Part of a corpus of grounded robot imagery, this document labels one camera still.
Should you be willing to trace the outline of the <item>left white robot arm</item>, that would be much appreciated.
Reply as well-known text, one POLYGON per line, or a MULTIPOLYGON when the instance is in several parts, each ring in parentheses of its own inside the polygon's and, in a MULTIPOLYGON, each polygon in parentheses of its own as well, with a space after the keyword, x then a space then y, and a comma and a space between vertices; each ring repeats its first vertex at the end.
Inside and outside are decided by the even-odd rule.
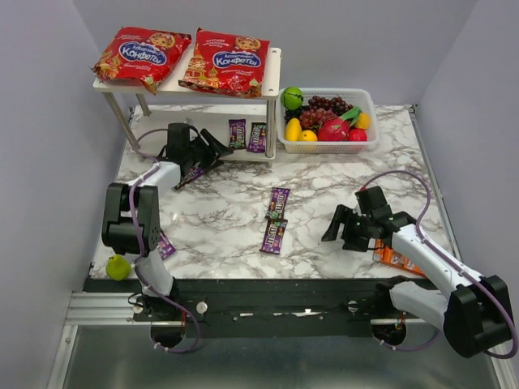
POLYGON ((168 297, 174 289, 159 252, 160 197, 222 165, 221 158, 234 152, 205 128, 171 123, 164 132, 166 143, 157 155, 138 152, 152 162, 147 171, 108 186, 101 228, 102 243, 114 252, 105 267, 107 276, 120 281, 134 272, 150 297, 168 297))

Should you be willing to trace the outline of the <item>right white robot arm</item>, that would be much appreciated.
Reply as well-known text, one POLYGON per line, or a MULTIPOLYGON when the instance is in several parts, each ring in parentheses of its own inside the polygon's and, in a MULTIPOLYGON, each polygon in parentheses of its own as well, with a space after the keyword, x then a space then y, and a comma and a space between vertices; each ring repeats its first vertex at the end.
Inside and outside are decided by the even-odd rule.
POLYGON ((433 283, 425 289, 404 276, 387 279, 375 288, 369 306, 379 316, 392 311, 410 313, 441 331, 463 357, 489 353, 512 341, 518 351, 508 286, 498 276, 483 276, 438 247, 407 212, 393 212, 378 186, 356 194, 358 209, 337 205, 324 242, 338 238, 343 249, 366 252, 377 240, 416 265, 433 283))

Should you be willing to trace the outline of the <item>red candy bag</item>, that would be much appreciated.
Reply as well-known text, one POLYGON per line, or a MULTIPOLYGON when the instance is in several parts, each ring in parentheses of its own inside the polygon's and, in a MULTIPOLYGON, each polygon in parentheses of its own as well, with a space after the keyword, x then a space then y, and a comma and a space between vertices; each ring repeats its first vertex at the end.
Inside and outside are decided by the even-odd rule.
POLYGON ((237 98, 262 96, 269 40, 199 28, 182 88, 237 98))
POLYGON ((152 94, 172 73, 191 35, 140 27, 121 28, 92 71, 105 81, 134 81, 152 94))

